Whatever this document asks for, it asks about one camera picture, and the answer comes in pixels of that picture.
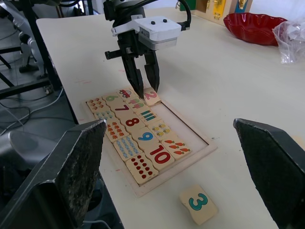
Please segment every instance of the red number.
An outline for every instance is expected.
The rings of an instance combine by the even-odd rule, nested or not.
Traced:
[[[156,149],[156,150],[154,150],[154,151],[152,151],[152,152],[150,153],[150,155],[154,155],[154,154],[160,152],[161,150],[164,150],[164,147],[163,147],[162,145],[159,145],[159,148]]]
[[[127,105],[124,105],[124,108],[116,108],[116,111],[128,111],[129,107]]]
[[[140,120],[138,118],[129,119],[126,121],[126,125],[133,126],[134,124],[139,123]]]
[[[157,97],[157,93],[156,93],[156,92],[151,92],[151,94],[145,93],[144,95],[145,95],[145,97],[146,97],[147,100],[149,100],[150,97],[151,97],[151,98]]]
[[[159,160],[159,158],[163,155],[166,155],[166,158],[162,159],[162,160]],[[169,153],[167,152],[161,152],[161,153],[158,153],[157,156],[154,158],[154,160],[158,163],[158,164],[163,164],[167,161],[169,161],[169,159],[171,159],[171,156]]]

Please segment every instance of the wooden toy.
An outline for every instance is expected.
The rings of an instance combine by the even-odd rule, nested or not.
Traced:
[[[193,15],[224,25],[224,18],[230,13],[250,11],[253,0],[194,0],[196,7]]]
[[[145,105],[145,102],[139,97],[127,99],[125,102],[134,112],[138,112],[142,109],[148,109],[148,106]]]
[[[119,119],[112,118],[110,122],[107,122],[106,135],[111,142],[115,142],[128,136],[129,133],[125,130],[125,127],[120,123]]]
[[[105,101],[103,101],[101,97],[90,99],[89,101],[87,101],[87,105],[92,111],[92,113],[101,112],[104,109],[108,109]]]
[[[217,213],[217,207],[199,185],[193,185],[184,190],[179,197],[198,225],[203,224]]]
[[[147,127],[132,132],[132,138],[138,143],[141,150],[150,149],[159,144],[159,140]]]
[[[159,120],[152,124],[148,125],[148,128],[152,131],[152,133],[159,139],[163,140],[167,138],[169,134],[175,134],[174,131],[170,129],[170,127],[164,123],[163,120]]]
[[[144,153],[126,161],[126,166],[139,185],[144,184],[159,173]]]
[[[145,103],[151,107],[137,96],[125,99],[122,97],[124,93],[119,94],[119,91],[104,95],[101,102],[104,107],[99,111],[89,109],[94,99],[82,104],[89,117],[86,121],[107,119],[103,151],[124,174],[137,197],[216,149],[209,138],[196,130],[170,104],[161,101],[153,90],[146,90],[148,95],[145,97],[148,98]]]
[[[110,108],[119,119],[133,115],[133,110],[125,102],[113,103]]]
[[[125,87],[123,89],[118,90],[116,93],[124,101],[130,98],[138,97],[138,95],[134,92],[134,90],[131,87]]]
[[[148,106],[154,106],[161,103],[161,99],[152,87],[144,89],[144,100]]]
[[[106,101],[106,104],[111,107],[111,105],[114,105],[116,103],[122,103],[123,99],[119,97],[117,93],[109,93],[104,95],[103,100]]]
[[[128,159],[143,153],[130,135],[115,141],[113,146],[123,161],[127,161]]]
[[[148,124],[154,123],[161,119],[150,108],[142,109],[142,110],[138,111],[136,114],[145,123],[146,126],[148,126]]]
[[[145,149],[144,153],[152,161],[153,166],[159,171],[175,162],[174,157],[161,144]]]
[[[175,158],[175,160],[179,160],[189,153],[191,153],[191,149],[186,145],[186,143],[178,138],[176,135],[170,135],[164,140],[162,140],[162,145],[170,152],[170,154]]]
[[[124,116],[121,118],[121,122],[129,133],[145,127],[144,122],[135,113]]]

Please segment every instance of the wooden puzzle board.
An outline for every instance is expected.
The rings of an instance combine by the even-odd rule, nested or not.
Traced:
[[[96,120],[96,118],[94,117],[93,113],[86,104],[88,100],[84,101],[82,103],[82,106],[88,117],[93,121]],[[151,180],[147,181],[142,185],[139,185],[130,173],[125,162],[117,153],[115,147],[113,146],[109,138],[105,136],[103,141],[103,151],[109,154],[109,156],[116,164],[117,168],[123,172],[125,178],[127,179],[128,183],[130,184],[137,197],[145,195],[146,193],[161,185],[168,179],[172,178],[173,176],[185,170],[195,162],[199,161],[206,155],[210,154],[217,148],[217,146],[211,141],[211,139],[200,133],[200,131],[198,131],[193,124],[183,118],[166,101],[162,100],[160,104],[157,104],[150,108],[153,112],[160,116],[161,119],[168,126],[170,126],[170,128],[178,135],[179,138],[183,139],[183,141],[192,149],[192,151],[189,155],[178,161],[175,161],[167,168],[161,170],[159,174]]]

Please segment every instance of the floor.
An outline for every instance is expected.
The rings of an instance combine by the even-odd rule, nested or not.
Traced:
[[[13,34],[14,32],[15,30],[12,23],[8,19],[0,18],[0,49],[19,45],[18,32]],[[22,60],[20,59],[19,52],[3,54],[2,57],[11,63],[12,69],[8,69],[2,64],[2,62],[0,62],[0,72],[4,74],[14,85],[35,81],[40,75],[39,71],[32,73],[19,73],[19,67],[22,66]],[[0,90],[7,87],[8,86],[2,80],[0,80]],[[42,88],[38,88],[10,97],[18,98],[22,101],[18,101],[17,99],[3,99],[0,100],[0,103],[7,107],[16,107],[16,109],[10,109],[10,112],[13,113],[17,118],[21,118],[28,113],[28,108],[30,108],[32,111],[39,107],[48,105],[57,98],[58,94],[59,92],[55,92],[50,96],[37,101],[24,101],[33,100],[46,95]],[[15,122],[16,119],[0,105],[0,133],[8,125],[10,125],[12,121]],[[65,95],[61,96],[61,98],[50,107],[34,112],[24,126],[21,126],[20,123],[15,125],[15,127],[18,127],[16,130],[43,136],[54,141],[59,141],[64,132],[73,126],[75,125]]]

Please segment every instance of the wooden puzzle tray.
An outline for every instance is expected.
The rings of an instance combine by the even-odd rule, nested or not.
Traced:
[[[98,118],[103,118],[99,111],[96,112],[96,111],[92,110],[92,108],[89,108],[89,106],[87,105],[88,101],[90,101],[90,99],[84,101],[82,103],[82,106],[83,106],[86,114],[90,118],[90,120],[93,121]],[[133,116],[131,118],[125,118],[126,115],[122,115],[123,114],[122,111],[124,111],[125,109],[121,109],[123,107],[121,101],[118,104],[120,104],[120,105],[117,106],[117,104],[114,105],[114,103],[112,103],[111,110],[112,111],[119,110],[118,114],[115,113],[115,117],[114,117],[115,121],[118,121],[118,119],[119,119],[120,124],[125,123],[125,122],[127,123],[127,125],[125,125],[125,127],[127,127],[127,128],[122,131],[123,134],[125,134],[125,135],[123,135],[122,132],[120,132],[120,134],[122,134],[121,140],[119,140],[119,139],[117,141],[116,141],[116,139],[110,140],[109,138],[112,135],[110,135],[111,132],[108,131],[106,133],[107,137],[105,137],[104,141],[103,141],[103,151],[110,155],[112,160],[115,162],[117,168],[120,169],[124,173],[125,178],[131,185],[131,187],[137,197],[141,197],[141,196],[145,195],[149,191],[153,190],[154,188],[156,188],[157,186],[159,186],[166,180],[172,178],[179,172],[188,168],[189,166],[191,166],[195,162],[199,161],[201,158],[205,157],[206,155],[213,152],[217,148],[217,146],[211,141],[211,139],[207,138],[205,135],[200,133],[187,119],[183,118],[177,111],[174,110],[174,108],[170,104],[168,104],[164,100],[159,101],[159,103],[156,105],[152,104],[151,107],[147,107],[144,105],[146,108],[149,108],[149,110],[155,115],[154,117],[159,117],[159,121],[154,122],[153,124],[146,123],[145,124],[146,126],[142,127],[139,130],[134,130],[134,129],[132,129],[133,126],[131,126],[131,127],[128,126],[128,121],[130,121],[129,122],[130,125],[133,124],[133,122],[131,121]],[[129,107],[131,108],[129,100],[124,100],[123,104],[128,104]],[[145,115],[147,115],[147,111],[143,112],[144,110],[141,110],[142,114],[145,113]],[[112,130],[113,127],[110,126],[111,122],[109,120],[110,119],[106,120],[106,122],[109,124],[108,127],[111,127],[111,130]],[[159,128],[160,126],[161,127],[169,126],[170,127],[169,129],[171,132],[173,132],[173,134],[169,133],[168,137],[165,137],[165,135],[167,133],[166,133],[166,131],[164,131],[164,132],[161,132],[162,136],[159,136],[158,134],[160,134],[160,132],[154,131],[154,130],[160,129]],[[148,151],[151,152],[150,154],[147,153],[147,151],[146,151],[147,148],[145,148],[145,149],[143,148],[143,147],[146,147],[146,144],[148,144],[148,143],[146,143],[146,140],[147,140],[146,137],[149,137],[149,135],[145,136],[144,132],[145,132],[145,134],[147,134],[147,132],[153,133],[154,139],[155,139],[155,137],[158,138],[157,145],[155,146],[155,148],[149,147]],[[135,140],[138,137],[139,137],[139,139],[144,139],[144,141],[136,142]],[[129,143],[128,143],[129,147],[130,147],[130,144],[132,141],[134,143],[134,145],[136,145],[135,148],[138,149],[138,150],[135,150],[135,148],[134,148],[134,150],[137,154],[132,155],[132,156],[125,154],[126,148],[123,146],[123,144],[125,144],[125,142],[123,140],[129,141]],[[124,148],[125,151],[122,151],[123,154],[122,154],[122,152],[119,154],[118,153],[118,152],[120,152],[119,149],[122,149],[122,148]],[[171,156],[170,160],[166,161],[166,163],[163,163],[163,162],[162,162],[162,164],[156,163],[156,161],[158,161],[159,158],[161,159],[159,161],[164,161],[164,159],[166,159],[166,157],[164,156],[166,152],[164,152],[164,151],[166,151],[167,154],[168,154],[168,152],[170,152],[170,155],[174,155],[174,157]],[[138,174],[139,171],[141,171],[143,173],[142,176],[145,176],[145,179],[142,179],[143,181],[141,181],[141,175]]]

